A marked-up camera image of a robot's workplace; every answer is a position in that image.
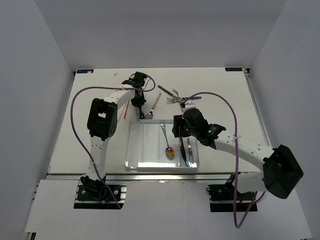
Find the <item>black handled spoon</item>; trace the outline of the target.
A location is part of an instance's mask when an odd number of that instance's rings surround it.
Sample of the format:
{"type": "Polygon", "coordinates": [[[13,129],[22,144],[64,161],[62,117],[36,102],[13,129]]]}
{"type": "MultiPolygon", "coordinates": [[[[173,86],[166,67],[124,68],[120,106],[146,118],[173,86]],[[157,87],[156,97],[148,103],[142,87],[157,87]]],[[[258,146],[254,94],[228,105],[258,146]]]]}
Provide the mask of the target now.
{"type": "Polygon", "coordinates": [[[139,107],[138,107],[138,110],[139,110],[139,113],[138,113],[139,119],[140,119],[140,120],[145,119],[145,114],[143,113],[142,106],[139,106],[139,107]]]}

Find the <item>pink handled spoon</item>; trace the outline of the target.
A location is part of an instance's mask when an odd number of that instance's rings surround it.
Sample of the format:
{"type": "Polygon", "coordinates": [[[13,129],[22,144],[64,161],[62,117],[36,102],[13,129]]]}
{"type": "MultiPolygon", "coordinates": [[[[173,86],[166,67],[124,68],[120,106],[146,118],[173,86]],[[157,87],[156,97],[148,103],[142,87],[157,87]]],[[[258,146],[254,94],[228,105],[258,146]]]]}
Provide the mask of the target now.
{"type": "Polygon", "coordinates": [[[161,96],[162,96],[162,94],[159,93],[158,96],[157,96],[157,98],[156,98],[156,100],[155,100],[155,102],[154,102],[154,104],[152,105],[151,110],[145,115],[145,119],[146,119],[146,120],[151,120],[151,119],[153,119],[154,110],[155,110],[155,108],[156,108],[156,106],[157,106],[157,104],[158,104],[161,96]]]}

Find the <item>rainbow iridescent knife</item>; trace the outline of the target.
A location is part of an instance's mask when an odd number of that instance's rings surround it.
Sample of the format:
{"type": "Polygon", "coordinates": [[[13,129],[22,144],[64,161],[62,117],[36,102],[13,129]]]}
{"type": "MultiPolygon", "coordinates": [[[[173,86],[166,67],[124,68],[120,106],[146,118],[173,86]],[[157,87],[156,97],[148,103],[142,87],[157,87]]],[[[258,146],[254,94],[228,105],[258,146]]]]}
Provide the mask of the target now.
{"type": "Polygon", "coordinates": [[[186,151],[183,143],[183,138],[179,136],[178,139],[180,142],[180,153],[181,153],[182,159],[184,161],[184,164],[188,167],[188,161],[187,161],[186,151]]]}

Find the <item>rainbow iridescent spoon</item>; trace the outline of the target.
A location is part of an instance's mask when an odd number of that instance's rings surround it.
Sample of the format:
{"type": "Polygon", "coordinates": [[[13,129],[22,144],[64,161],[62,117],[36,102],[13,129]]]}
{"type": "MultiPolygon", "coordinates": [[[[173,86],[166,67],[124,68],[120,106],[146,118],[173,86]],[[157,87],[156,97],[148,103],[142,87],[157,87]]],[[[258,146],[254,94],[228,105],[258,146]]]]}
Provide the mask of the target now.
{"type": "Polygon", "coordinates": [[[168,137],[167,137],[167,131],[166,131],[166,125],[164,123],[162,123],[160,125],[164,138],[165,138],[165,142],[166,142],[166,149],[165,149],[165,154],[169,159],[173,159],[175,156],[175,151],[174,149],[169,145],[169,141],[168,141],[168,137]]]}

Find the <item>ornate silver knife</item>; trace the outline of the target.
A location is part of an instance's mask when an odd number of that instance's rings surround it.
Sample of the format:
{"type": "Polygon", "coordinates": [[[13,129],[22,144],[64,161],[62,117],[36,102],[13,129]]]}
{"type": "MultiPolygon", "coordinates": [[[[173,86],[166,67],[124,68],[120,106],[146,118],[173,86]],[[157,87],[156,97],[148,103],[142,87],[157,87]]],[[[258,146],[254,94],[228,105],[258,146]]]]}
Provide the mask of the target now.
{"type": "Polygon", "coordinates": [[[188,158],[189,158],[189,165],[190,167],[194,168],[195,167],[195,161],[194,161],[194,155],[193,155],[193,150],[191,146],[191,140],[190,137],[187,137],[187,150],[188,150],[188,158]]]}

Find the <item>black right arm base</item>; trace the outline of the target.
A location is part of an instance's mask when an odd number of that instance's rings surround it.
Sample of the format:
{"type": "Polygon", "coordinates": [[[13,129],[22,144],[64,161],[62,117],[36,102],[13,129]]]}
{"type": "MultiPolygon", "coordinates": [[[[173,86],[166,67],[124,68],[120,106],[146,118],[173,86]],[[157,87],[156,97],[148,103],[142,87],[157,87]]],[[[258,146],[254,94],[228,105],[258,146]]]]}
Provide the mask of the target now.
{"type": "MultiPolygon", "coordinates": [[[[235,174],[231,174],[224,184],[210,184],[205,189],[209,195],[209,205],[211,213],[232,213],[234,205],[235,174]]],[[[252,201],[254,192],[237,192],[236,211],[245,212],[252,201]]]]}

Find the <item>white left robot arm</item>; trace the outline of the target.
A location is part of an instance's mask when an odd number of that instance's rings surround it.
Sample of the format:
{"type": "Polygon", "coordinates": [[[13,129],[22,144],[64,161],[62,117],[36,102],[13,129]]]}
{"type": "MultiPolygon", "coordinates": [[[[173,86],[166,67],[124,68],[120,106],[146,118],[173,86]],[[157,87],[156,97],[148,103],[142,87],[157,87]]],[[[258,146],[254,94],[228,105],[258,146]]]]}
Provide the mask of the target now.
{"type": "Polygon", "coordinates": [[[87,120],[90,135],[90,163],[87,173],[80,178],[90,196],[99,200],[105,196],[104,185],[107,148],[118,124],[118,109],[127,102],[138,108],[140,119],[145,118],[142,106],[145,104],[144,86],[149,76],[135,72],[121,83],[121,88],[104,98],[95,98],[91,102],[87,120]]]}

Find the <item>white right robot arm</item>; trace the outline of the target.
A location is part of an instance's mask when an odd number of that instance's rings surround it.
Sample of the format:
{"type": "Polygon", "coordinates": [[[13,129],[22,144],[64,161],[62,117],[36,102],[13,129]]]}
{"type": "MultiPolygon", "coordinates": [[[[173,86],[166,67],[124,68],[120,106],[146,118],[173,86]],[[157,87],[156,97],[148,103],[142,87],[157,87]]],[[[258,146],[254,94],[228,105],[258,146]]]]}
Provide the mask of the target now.
{"type": "Polygon", "coordinates": [[[287,199],[304,173],[292,151],[285,145],[260,145],[234,136],[224,126],[209,124],[197,108],[173,117],[175,138],[192,136],[202,145],[226,152],[250,163],[258,172],[235,171],[226,184],[226,195],[236,200],[247,192],[269,192],[287,199]]]}

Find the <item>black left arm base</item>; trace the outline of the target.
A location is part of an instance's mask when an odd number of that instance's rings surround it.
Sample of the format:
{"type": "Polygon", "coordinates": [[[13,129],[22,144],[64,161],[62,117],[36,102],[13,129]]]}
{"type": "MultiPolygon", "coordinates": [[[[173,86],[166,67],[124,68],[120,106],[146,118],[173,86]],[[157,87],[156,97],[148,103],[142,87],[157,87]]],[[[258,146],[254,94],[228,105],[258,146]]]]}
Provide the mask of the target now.
{"type": "Polygon", "coordinates": [[[109,184],[82,176],[76,189],[74,209],[120,210],[125,202],[127,188],[120,184],[109,184]]]}

